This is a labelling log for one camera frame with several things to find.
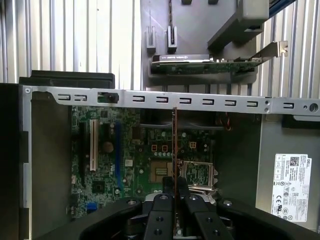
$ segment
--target rectangular slot hole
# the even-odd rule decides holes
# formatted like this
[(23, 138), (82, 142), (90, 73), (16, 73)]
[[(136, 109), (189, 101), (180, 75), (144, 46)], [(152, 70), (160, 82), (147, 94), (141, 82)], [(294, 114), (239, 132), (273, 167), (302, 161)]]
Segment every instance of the rectangular slot hole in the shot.
[(86, 102), (87, 95), (74, 95), (74, 100), (77, 102)]
[(70, 94), (58, 94), (58, 96), (59, 96), (58, 100), (61, 100), (61, 101), (70, 101), (71, 99)]
[(236, 100), (225, 100), (225, 106), (229, 106), (229, 107), (235, 107), (237, 104)]
[(145, 96), (133, 96), (132, 102), (137, 102), (137, 103), (144, 103), (145, 102)]
[(191, 98), (180, 97), (180, 104), (191, 104)]
[(295, 104), (293, 102), (284, 102), (283, 103), (283, 108), (284, 109), (294, 109)]
[(247, 101), (246, 106), (248, 108), (257, 108), (258, 107), (258, 102), (257, 101)]
[(204, 98), (202, 99), (202, 105), (214, 105), (215, 104), (215, 100), (214, 99), (207, 99)]
[(156, 99), (157, 99), (157, 101), (155, 101), (156, 103), (167, 104), (169, 102), (169, 98), (165, 96), (157, 96)]

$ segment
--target black plastic panel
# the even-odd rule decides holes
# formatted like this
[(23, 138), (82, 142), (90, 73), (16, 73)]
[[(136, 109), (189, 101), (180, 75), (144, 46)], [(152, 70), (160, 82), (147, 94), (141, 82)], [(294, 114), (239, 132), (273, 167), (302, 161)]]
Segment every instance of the black plastic panel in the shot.
[(115, 75), (100, 72), (38, 71), (20, 77), (19, 83), (29, 86), (114, 89)]
[(0, 153), (1, 153), (1, 196), (0, 238), (17, 240), (28, 237), (28, 223), (20, 222), (24, 215), (21, 208), (20, 188), (20, 133), (22, 130), (22, 87), (18, 84), (0, 84)]

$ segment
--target corrugated metal wall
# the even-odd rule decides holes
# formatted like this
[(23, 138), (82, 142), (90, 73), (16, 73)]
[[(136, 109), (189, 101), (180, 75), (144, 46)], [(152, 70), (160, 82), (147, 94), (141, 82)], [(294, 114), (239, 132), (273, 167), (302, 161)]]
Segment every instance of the corrugated metal wall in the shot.
[[(288, 40), (288, 57), (263, 64), (252, 86), (212, 85), (211, 92), (318, 99), (319, 7), (298, 0), (270, 19), (257, 48)], [(112, 72), (117, 88), (143, 89), (140, 0), (11, 0), (0, 14), (0, 82), (16, 83), (31, 69)]]

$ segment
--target metal panel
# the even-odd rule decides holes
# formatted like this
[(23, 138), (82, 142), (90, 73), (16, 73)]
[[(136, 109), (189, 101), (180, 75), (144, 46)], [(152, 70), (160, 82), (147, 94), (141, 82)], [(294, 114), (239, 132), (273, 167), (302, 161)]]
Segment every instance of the metal panel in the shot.
[(313, 231), (318, 230), (320, 207), (319, 135), (319, 130), (282, 128), (280, 120), (268, 121), (263, 117), (256, 191), (256, 207), (270, 213), (276, 154), (308, 154), (312, 158), (312, 166), (307, 222), (297, 224)]
[(30, 228), (32, 239), (36, 239), (70, 222), (66, 207), (71, 194), (71, 129), (68, 118), (70, 109), (57, 104), (49, 94), (38, 92), (33, 96), (31, 105)]
[[(132, 91), (119, 89), (24, 86), (24, 91), (51, 93), (57, 103), (74, 106), (97, 106), (141, 109), (172, 109), (189, 111), (231, 112), (248, 114), (289, 114), (318, 120), (320, 100), (285, 97), (257, 97), (223, 94), (194, 94), (161, 91)], [(115, 103), (103, 103), (101, 93), (118, 94)], [(77, 95), (86, 96), (79, 101)]]
[[(299, 0), (266, 22), (258, 50), (288, 40), (289, 56), (260, 66), (253, 85), (212, 85), (211, 93), (318, 99), (319, 8)], [(16, 83), (31, 69), (112, 72), (117, 89), (143, 89), (140, 0), (11, 0), (0, 14), (0, 82)]]

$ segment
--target screw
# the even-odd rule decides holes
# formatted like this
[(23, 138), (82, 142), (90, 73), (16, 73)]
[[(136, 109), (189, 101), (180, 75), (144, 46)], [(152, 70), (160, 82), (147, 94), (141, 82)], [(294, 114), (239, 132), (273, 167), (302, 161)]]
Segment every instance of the screw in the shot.
[(197, 197), (196, 195), (191, 195), (191, 196), (189, 196), (189, 199), (191, 199), (191, 200), (197, 200), (198, 197)]
[(161, 195), (161, 196), (160, 196), (160, 199), (166, 200), (166, 199), (168, 199), (168, 197), (167, 197), (166, 195)]
[(232, 206), (232, 202), (231, 202), (231, 201), (228, 201), (228, 200), (224, 200), (224, 201), (223, 201), (223, 204), (224, 204), (224, 205), (227, 205), (228, 207), (231, 207), (231, 206)]
[(129, 200), (129, 201), (127, 201), (127, 204), (129, 204), (129, 205), (134, 205), (134, 204), (136, 204), (137, 203), (137, 201), (135, 201), (135, 200)]

